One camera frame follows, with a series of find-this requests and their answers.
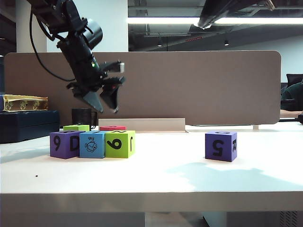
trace floor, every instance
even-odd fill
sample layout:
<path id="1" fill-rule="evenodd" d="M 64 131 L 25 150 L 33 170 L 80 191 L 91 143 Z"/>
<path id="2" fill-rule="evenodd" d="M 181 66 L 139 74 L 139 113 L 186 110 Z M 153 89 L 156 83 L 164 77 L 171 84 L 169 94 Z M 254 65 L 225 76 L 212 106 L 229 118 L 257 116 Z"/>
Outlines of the floor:
<path id="1" fill-rule="evenodd" d="M 209 227 L 197 212 L 147 212 L 145 227 Z"/>

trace green cube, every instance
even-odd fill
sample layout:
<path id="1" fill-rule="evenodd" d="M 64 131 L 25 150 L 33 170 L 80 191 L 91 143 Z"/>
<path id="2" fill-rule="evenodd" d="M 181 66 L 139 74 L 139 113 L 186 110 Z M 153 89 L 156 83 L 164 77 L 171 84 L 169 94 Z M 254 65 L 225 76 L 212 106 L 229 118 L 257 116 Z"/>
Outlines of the green cube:
<path id="1" fill-rule="evenodd" d="M 63 126 L 64 131 L 90 131 L 90 126 L 88 124 L 74 124 Z"/>
<path id="2" fill-rule="evenodd" d="M 105 157 L 129 158 L 135 152 L 135 131 L 105 133 Z"/>

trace desk divider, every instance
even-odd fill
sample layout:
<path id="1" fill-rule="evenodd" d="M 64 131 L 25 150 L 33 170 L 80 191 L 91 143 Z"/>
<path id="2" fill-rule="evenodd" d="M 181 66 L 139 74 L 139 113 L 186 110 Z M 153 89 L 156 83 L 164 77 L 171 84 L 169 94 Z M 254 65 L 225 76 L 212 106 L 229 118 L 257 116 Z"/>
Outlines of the desk divider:
<path id="1" fill-rule="evenodd" d="M 279 120 L 281 56 L 275 51 L 97 52 L 125 62 L 119 112 L 104 104 L 98 118 L 185 118 L 186 124 L 274 124 Z M 41 53 L 52 72 L 73 78 L 62 53 Z M 33 53 L 5 57 L 6 94 L 49 97 L 61 125 L 72 108 L 88 108 L 48 74 Z"/>

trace ceiling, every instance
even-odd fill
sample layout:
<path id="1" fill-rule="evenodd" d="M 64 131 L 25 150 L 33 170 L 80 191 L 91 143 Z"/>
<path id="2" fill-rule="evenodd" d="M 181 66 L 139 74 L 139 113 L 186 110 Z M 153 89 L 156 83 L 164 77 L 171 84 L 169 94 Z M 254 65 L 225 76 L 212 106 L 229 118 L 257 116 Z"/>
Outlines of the ceiling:
<path id="1" fill-rule="evenodd" d="M 129 17 L 199 17 L 205 0 L 128 0 Z M 276 0 L 269 11 L 262 2 L 242 9 L 234 17 L 303 17 L 303 0 Z M 220 50 L 233 46 L 303 35 L 302 26 L 129 25 L 129 51 Z M 159 37 L 164 45 L 159 48 Z"/>
<path id="2" fill-rule="evenodd" d="M 15 1 L 0 0 L 0 55 L 16 52 Z"/>

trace toy block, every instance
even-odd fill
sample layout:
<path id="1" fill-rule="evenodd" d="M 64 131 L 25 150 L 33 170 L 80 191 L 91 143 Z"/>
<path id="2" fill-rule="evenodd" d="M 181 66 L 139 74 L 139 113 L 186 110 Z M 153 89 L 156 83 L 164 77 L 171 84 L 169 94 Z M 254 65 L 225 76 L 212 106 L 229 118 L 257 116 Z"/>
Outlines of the toy block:
<path id="1" fill-rule="evenodd" d="M 109 131 L 105 134 L 105 157 L 129 158 L 135 152 L 135 131 Z"/>
<path id="2" fill-rule="evenodd" d="M 88 124 L 73 124 L 63 126 L 64 131 L 90 131 L 90 126 Z"/>
<path id="3" fill-rule="evenodd" d="M 68 159 L 79 156 L 80 138 L 84 131 L 59 131 L 50 133 L 51 157 Z"/>
<path id="4" fill-rule="evenodd" d="M 105 133 L 108 131 L 87 131 L 80 134 L 80 157 L 104 158 Z"/>
<path id="5" fill-rule="evenodd" d="M 232 162 L 236 157 L 236 132 L 210 131 L 205 134 L 205 158 Z"/>
<path id="6" fill-rule="evenodd" d="M 109 126 L 100 126 L 100 131 L 114 131 L 114 130 L 126 130 L 126 126 L 122 125 L 109 125 Z"/>

